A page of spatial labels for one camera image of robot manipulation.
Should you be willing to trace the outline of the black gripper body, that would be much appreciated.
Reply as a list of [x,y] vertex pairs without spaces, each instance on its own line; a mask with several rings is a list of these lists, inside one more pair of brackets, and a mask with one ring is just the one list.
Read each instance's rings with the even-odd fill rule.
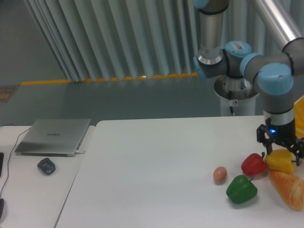
[[286,124],[274,124],[271,118],[267,118],[266,133],[278,144],[293,145],[296,141],[295,119]]

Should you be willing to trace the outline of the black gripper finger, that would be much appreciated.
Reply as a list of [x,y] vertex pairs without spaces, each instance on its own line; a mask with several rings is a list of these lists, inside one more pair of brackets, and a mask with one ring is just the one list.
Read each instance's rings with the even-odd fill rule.
[[267,138],[267,133],[266,133],[266,126],[261,124],[257,129],[256,129],[256,140],[258,143],[262,143],[263,146],[266,148],[266,153],[267,155],[270,155],[273,151],[272,148],[272,139]]
[[287,140],[287,149],[295,156],[295,163],[300,165],[300,160],[304,158],[304,139],[292,138]]

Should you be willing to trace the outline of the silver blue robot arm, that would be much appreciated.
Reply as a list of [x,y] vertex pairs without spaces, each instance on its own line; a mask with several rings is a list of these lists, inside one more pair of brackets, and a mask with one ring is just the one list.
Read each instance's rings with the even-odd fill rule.
[[245,42],[231,41],[220,47],[223,13],[227,0],[196,0],[200,15],[200,49],[193,61],[200,78],[226,76],[245,84],[263,101],[265,123],[256,131],[256,139],[272,152],[272,145],[285,147],[300,164],[304,157],[304,140],[295,134],[293,103],[294,77],[304,73],[304,37],[277,0],[253,0],[262,21],[281,52],[263,56],[251,52]]

